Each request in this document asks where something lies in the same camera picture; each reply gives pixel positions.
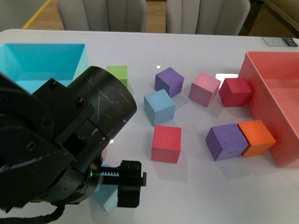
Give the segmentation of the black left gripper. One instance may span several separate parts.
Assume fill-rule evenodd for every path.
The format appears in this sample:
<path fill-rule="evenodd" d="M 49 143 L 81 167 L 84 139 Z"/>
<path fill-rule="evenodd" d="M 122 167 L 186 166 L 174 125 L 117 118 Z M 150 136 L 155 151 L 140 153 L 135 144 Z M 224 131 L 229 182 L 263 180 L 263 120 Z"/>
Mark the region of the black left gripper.
<path fill-rule="evenodd" d="M 123 160 L 118 167 L 103 167 L 92 163 L 90 178 L 95 178 L 98 184 L 118 185 L 117 207 L 137 208 L 140 203 L 141 187 L 147 185 L 147 174 L 142 174 L 142 164 L 139 161 Z"/>

